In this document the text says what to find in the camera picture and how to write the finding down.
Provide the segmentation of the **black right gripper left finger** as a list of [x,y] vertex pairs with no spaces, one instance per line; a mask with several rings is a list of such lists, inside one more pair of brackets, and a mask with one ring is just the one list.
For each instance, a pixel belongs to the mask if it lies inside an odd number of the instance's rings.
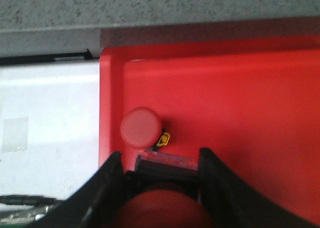
[[27,227],[99,228],[113,219],[124,201],[124,170],[116,151],[70,198]]

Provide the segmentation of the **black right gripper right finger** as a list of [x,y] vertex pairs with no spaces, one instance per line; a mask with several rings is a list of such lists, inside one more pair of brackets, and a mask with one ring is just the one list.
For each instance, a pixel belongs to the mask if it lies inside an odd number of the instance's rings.
[[237,176],[209,148],[199,150],[201,203],[216,228],[315,228]]

